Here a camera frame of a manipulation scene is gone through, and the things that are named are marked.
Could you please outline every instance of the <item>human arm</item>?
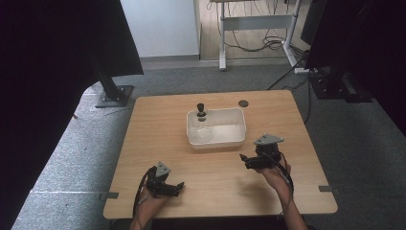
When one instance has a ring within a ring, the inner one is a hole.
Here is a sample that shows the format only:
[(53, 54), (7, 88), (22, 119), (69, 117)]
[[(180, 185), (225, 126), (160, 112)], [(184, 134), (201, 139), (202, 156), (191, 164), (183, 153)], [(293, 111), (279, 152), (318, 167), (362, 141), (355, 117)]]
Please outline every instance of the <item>human arm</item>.
[[(287, 171), (290, 173), (291, 167), (289, 164), (285, 163), (284, 159), (281, 160), (280, 164), (286, 167)], [(303, 220), (295, 201), (293, 200), (293, 194), (290, 187), (281, 175), (281, 170), (278, 168), (266, 168), (257, 170), (257, 172), (261, 173), (266, 182), (268, 182), (268, 184), (277, 192), (287, 228), (290, 230), (307, 229), (305, 221)]]
[(135, 217), (131, 222), (130, 230), (144, 230), (147, 223), (152, 220), (169, 199), (169, 196), (164, 195), (153, 197), (147, 187), (144, 186), (141, 191), (140, 202), (136, 207)]

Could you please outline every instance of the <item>wooden floor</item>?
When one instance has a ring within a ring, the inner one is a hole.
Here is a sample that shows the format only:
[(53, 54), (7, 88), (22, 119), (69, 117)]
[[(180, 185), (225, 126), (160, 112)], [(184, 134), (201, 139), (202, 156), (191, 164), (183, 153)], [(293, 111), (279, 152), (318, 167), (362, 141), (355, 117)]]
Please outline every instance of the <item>wooden floor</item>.
[[(225, 15), (228, 16), (251, 16), (251, 15), (269, 15), (274, 14), (274, 4), (277, 4), (275, 14), (292, 13), (295, 9), (295, 0), (290, 0), (289, 4), (284, 4), (283, 0), (257, 0), (245, 2), (226, 3)], [(310, 0), (302, 1), (299, 18), (296, 24), (295, 33), (293, 34), (292, 44), (296, 47), (306, 50), (309, 46), (301, 41), (303, 25), (308, 11)], [(202, 24), (200, 59), (217, 60), (220, 46), (220, 33), (218, 21), (221, 14), (221, 5), (211, 3), (210, 0), (200, 0), (200, 21)], [(225, 41), (229, 45), (238, 45), (250, 50), (256, 50), (264, 46), (263, 39), (266, 36), (277, 36), (285, 38), (286, 29), (277, 30), (251, 30), (226, 32)], [(246, 59), (246, 58), (285, 58), (283, 48), (271, 50), (263, 49), (259, 52), (247, 52), (239, 48), (226, 46), (227, 59)]]

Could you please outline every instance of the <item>table surface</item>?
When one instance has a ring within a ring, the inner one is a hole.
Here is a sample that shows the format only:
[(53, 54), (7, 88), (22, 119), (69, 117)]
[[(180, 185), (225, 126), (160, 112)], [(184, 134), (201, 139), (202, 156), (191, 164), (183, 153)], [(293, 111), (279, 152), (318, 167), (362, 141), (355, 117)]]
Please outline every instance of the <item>table surface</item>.
[[(187, 136), (186, 116), (198, 103), (208, 109), (243, 107), (246, 137), (240, 147), (193, 149)], [(134, 198), (146, 171), (159, 161), (171, 173), (170, 185), (185, 182), (178, 197), (169, 200), (157, 218), (237, 217), (277, 215), (277, 194), (263, 176), (247, 170), (239, 154), (256, 156), (254, 141), (263, 133), (284, 139), (279, 149), (292, 166), (295, 202), (302, 214), (337, 211), (320, 161), (290, 91), (251, 91), (140, 97), (137, 99), (122, 152), (110, 187), (118, 198), (108, 198), (107, 219), (132, 217)]]

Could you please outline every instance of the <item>white wall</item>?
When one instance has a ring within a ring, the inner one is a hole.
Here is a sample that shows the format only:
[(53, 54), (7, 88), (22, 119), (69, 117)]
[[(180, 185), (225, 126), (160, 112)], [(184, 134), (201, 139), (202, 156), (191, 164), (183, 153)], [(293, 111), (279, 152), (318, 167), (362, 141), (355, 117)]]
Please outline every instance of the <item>white wall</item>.
[(198, 0), (121, 0), (141, 58), (198, 55)]

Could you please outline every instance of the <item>black fabric panel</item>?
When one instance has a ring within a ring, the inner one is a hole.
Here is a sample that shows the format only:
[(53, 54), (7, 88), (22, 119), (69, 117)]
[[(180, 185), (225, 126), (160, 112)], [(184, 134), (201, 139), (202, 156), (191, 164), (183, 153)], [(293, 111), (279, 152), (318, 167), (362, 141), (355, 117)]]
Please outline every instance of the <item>black fabric panel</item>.
[(10, 229), (83, 91), (106, 76), (143, 74), (119, 0), (0, 2), (0, 229)]

